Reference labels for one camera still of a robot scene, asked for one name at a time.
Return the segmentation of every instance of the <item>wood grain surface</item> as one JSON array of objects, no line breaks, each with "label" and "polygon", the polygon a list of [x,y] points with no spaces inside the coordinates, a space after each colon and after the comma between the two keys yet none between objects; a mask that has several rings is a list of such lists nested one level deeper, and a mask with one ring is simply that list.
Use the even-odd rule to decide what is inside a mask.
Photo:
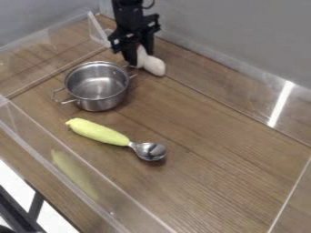
[{"label": "wood grain surface", "polygon": [[[166,49],[174,50],[174,46],[162,49],[160,55],[167,60]],[[110,50],[90,60],[123,62]],[[170,75],[189,72],[186,68],[168,66]],[[210,63],[211,70],[219,68]],[[310,158],[307,146],[167,76],[158,78],[140,71],[127,101],[102,113],[82,111],[74,105],[59,106],[51,101],[51,92],[62,86],[63,78],[64,74],[52,77],[19,94],[14,103],[177,232],[257,233],[270,229]],[[146,163],[128,149],[74,134],[64,125],[74,117],[114,128],[132,141],[164,144],[166,162]],[[2,139],[3,142],[7,146],[2,151],[10,152],[15,145],[10,140]],[[22,166],[24,176],[32,172],[18,159],[7,159]],[[44,170],[39,172],[34,185],[84,232],[91,232],[92,221],[82,217],[92,218],[94,213],[66,203],[60,194],[67,190],[56,180],[54,188],[40,185],[42,178],[50,184],[54,177]]]}]

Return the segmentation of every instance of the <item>pot rim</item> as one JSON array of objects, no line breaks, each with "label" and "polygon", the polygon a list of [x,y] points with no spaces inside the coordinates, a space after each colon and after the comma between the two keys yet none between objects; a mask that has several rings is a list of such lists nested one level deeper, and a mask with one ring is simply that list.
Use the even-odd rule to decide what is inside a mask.
[{"label": "pot rim", "polygon": [[[71,74],[72,74],[80,67],[88,66],[88,65],[92,65],[92,64],[106,64],[106,65],[108,65],[108,66],[116,67],[118,69],[122,70],[122,72],[123,72],[123,74],[124,74],[124,76],[126,76],[126,79],[127,79],[127,83],[126,83],[126,85],[124,85],[124,88],[123,88],[116,94],[114,94],[112,96],[108,96],[108,97],[106,97],[106,98],[84,98],[84,97],[80,97],[80,96],[78,96],[78,95],[75,95],[75,94],[72,93],[72,91],[71,91],[71,89],[68,88],[68,85],[67,85]],[[114,97],[119,96],[124,91],[127,91],[128,85],[130,85],[130,76],[128,76],[128,72],[126,71],[126,69],[124,69],[122,66],[119,66],[116,63],[106,62],[106,61],[86,62],[84,64],[78,65],[76,67],[74,67],[74,69],[70,71],[70,73],[67,74],[67,76],[66,76],[66,78],[64,78],[64,87],[66,87],[68,93],[70,93],[74,97],[76,97],[78,99],[82,99],[82,100],[99,101],[99,100],[106,100],[106,99],[114,98]]]}]

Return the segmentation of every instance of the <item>metal pot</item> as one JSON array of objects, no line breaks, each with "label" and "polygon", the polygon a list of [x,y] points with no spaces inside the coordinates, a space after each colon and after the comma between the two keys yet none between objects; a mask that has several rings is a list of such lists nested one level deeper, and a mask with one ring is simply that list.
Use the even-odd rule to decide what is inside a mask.
[{"label": "metal pot", "polygon": [[[98,112],[114,108],[128,92],[130,76],[124,68],[110,62],[90,62],[76,66],[55,90],[52,100],[63,105],[75,103],[82,109]],[[71,98],[60,101],[56,93],[67,89]]]}]

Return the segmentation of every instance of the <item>spoon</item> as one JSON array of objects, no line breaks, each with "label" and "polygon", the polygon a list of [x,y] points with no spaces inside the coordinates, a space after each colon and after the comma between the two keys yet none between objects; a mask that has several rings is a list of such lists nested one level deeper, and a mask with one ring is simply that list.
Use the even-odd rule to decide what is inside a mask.
[{"label": "spoon", "polygon": [[111,128],[75,118],[66,123],[76,134],[103,143],[120,147],[131,147],[138,157],[146,161],[158,161],[166,156],[166,147],[156,143],[134,143],[128,137]]}]

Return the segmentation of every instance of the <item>pot handle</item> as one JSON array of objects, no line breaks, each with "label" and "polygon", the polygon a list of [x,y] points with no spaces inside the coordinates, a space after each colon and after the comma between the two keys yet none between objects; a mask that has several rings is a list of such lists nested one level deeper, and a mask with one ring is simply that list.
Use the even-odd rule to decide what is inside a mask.
[{"label": "pot handle", "polygon": [[[124,65],[124,66],[122,66],[123,67],[123,69],[126,69],[127,70],[127,68],[132,68],[132,69],[138,69],[138,67],[136,66],[131,66],[131,65]],[[130,75],[130,80],[135,77],[135,76],[138,76],[138,74],[132,74],[132,75]]]},{"label": "pot handle", "polygon": [[59,88],[58,90],[55,90],[54,93],[52,93],[51,99],[52,99],[56,103],[63,104],[63,105],[67,105],[67,104],[74,103],[75,101],[78,101],[78,99],[75,98],[75,99],[68,99],[68,100],[60,101],[60,100],[56,98],[56,93],[60,92],[60,91],[64,90],[64,89],[66,89],[66,87],[62,87],[62,88]]}]

